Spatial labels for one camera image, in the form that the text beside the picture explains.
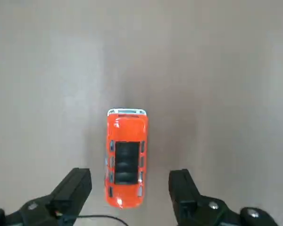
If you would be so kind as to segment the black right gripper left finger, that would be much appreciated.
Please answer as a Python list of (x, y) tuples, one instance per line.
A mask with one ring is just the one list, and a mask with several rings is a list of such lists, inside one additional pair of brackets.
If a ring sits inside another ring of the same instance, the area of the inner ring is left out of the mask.
[(27, 201), (7, 215), (0, 209), (0, 226), (72, 226), (92, 190), (88, 168), (73, 168), (48, 195)]

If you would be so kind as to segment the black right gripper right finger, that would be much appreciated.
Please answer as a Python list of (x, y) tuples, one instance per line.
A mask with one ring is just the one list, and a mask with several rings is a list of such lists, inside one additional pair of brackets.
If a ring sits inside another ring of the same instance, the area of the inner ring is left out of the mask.
[(239, 213), (214, 197), (201, 195), (187, 169), (169, 172), (168, 189), (179, 226), (277, 226), (266, 211), (243, 207)]

